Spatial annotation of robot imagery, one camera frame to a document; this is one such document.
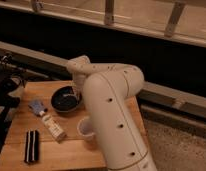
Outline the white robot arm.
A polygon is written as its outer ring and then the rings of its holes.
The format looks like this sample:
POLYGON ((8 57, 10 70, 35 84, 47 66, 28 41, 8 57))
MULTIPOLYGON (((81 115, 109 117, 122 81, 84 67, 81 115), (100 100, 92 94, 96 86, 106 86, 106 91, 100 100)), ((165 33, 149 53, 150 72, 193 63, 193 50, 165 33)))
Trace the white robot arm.
POLYGON ((135 65, 92 63, 83 55, 67 61, 82 94, 108 171, 157 171, 125 103, 140 92, 144 75, 135 65))

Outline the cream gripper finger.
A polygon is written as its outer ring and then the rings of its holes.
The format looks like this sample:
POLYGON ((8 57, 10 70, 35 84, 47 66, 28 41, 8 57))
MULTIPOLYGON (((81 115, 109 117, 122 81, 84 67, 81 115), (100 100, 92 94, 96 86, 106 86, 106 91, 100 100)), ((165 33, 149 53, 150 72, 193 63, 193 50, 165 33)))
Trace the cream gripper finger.
POLYGON ((79 99, 79 92, 78 92, 78 90, 75 87, 73 87, 73 91, 74 91, 74 94, 75 94, 76 98, 79 99))

